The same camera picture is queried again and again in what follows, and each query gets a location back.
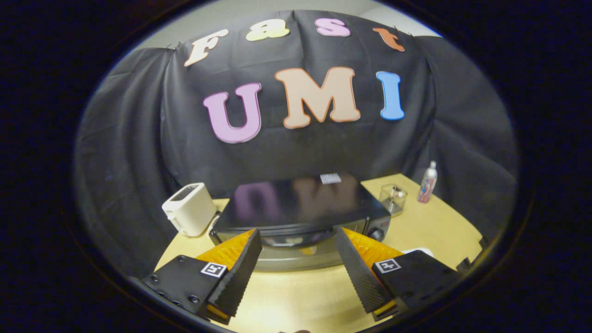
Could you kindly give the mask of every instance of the black cloth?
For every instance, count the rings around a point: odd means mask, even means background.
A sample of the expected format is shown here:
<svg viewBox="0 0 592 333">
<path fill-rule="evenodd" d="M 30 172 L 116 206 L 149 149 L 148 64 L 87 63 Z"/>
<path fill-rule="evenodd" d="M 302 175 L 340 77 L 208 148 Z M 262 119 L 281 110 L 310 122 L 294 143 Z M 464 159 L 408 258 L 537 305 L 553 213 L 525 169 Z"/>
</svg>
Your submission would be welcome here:
<svg viewBox="0 0 592 333">
<path fill-rule="evenodd" d="M 316 31 L 317 18 L 338 18 L 349 37 Z M 282 18 L 289 35 L 247 41 L 251 25 Z M 349 172 L 358 180 L 403 173 L 420 182 L 438 162 L 435 194 L 493 238 L 511 213 L 518 159 L 510 120 L 486 77 L 439 37 L 396 32 L 405 52 L 372 31 L 381 24 L 323 11 L 282 11 L 222 24 L 227 36 L 189 67 L 192 42 L 174 50 L 128 54 L 104 79 L 86 110 L 76 145 L 76 184 L 86 228 L 123 273 L 150 273 L 176 230 L 160 206 L 181 185 L 204 182 L 213 197 L 239 184 Z M 289 130 L 277 71 L 303 68 L 322 85 L 327 71 L 355 71 L 361 118 Z M 400 76 L 405 117 L 387 121 L 376 72 Z M 245 121 L 234 90 L 259 82 L 262 127 L 250 141 L 229 144 L 213 132 L 203 100 L 228 92 L 229 122 Z M 417 193 L 410 193 L 415 200 Z"/>
</svg>

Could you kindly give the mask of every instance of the table surface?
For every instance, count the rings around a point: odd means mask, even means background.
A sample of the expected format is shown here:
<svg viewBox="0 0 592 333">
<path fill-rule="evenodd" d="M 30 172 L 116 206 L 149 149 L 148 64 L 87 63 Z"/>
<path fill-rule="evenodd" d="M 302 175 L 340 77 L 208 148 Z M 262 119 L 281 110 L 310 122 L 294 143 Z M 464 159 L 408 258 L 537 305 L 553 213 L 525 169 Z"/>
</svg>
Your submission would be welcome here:
<svg viewBox="0 0 592 333">
<path fill-rule="evenodd" d="M 428 248 L 452 269 L 465 258 L 472 262 L 481 252 L 477 229 L 436 196 L 419 203 L 419 185 L 411 179 L 397 174 L 361 183 L 376 198 L 389 183 L 409 193 L 403 213 L 392 218 L 383 244 L 399 251 Z M 228 201 L 216 199 L 214 203 L 222 211 Z M 177 255 L 197 257 L 214 247 L 208 236 L 210 229 L 191 238 L 177 234 L 155 270 Z M 376 324 L 372 315 L 364 312 L 345 267 L 337 265 L 295 272 L 254 271 L 236 317 L 229 325 L 220 326 L 240 333 L 293 333 L 299 329 L 348 333 Z"/>
</svg>

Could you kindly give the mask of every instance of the pink letter u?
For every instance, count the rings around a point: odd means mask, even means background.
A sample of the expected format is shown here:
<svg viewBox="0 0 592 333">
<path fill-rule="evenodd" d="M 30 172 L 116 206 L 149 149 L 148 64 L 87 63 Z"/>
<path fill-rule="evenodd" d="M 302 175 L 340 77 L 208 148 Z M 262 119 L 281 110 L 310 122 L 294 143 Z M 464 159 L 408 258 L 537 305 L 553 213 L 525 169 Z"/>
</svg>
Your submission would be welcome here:
<svg viewBox="0 0 592 333">
<path fill-rule="evenodd" d="M 261 114 L 257 102 L 257 92 L 261 90 L 261 84 L 249 83 L 235 90 L 235 93 L 243 99 L 246 122 L 243 127 L 233 127 L 228 121 L 226 113 L 227 92 L 219 92 L 204 99 L 204 106 L 208 108 L 210 122 L 214 134 L 218 139 L 227 143 L 247 142 L 253 139 L 261 129 Z"/>
</svg>

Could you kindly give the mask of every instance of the spray can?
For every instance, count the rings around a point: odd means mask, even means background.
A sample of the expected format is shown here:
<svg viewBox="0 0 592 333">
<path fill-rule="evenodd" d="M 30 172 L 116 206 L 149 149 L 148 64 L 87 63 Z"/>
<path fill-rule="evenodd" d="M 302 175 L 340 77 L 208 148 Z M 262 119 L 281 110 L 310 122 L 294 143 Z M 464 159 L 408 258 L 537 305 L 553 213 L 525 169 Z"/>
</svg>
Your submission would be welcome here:
<svg viewBox="0 0 592 333">
<path fill-rule="evenodd" d="M 430 201 L 430 196 L 436 186 L 436 180 L 438 179 L 438 173 L 436 171 L 436 161 L 430 162 L 430 167 L 423 174 L 422 184 L 419 188 L 419 194 L 417 201 L 421 203 L 427 203 Z"/>
</svg>

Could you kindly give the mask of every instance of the oven knob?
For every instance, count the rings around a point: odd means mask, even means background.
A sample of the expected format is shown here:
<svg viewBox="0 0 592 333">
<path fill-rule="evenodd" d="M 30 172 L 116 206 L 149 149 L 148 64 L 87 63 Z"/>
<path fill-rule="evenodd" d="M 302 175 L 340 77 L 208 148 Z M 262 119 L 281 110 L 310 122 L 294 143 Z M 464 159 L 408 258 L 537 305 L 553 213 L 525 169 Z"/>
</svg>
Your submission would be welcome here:
<svg viewBox="0 0 592 333">
<path fill-rule="evenodd" d="M 368 236 L 372 239 L 376 239 L 377 241 L 381 241 L 384 238 L 384 231 L 382 231 L 378 228 L 374 228 L 374 229 L 370 230 L 370 233 L 368 233 Z"/>
</svg>

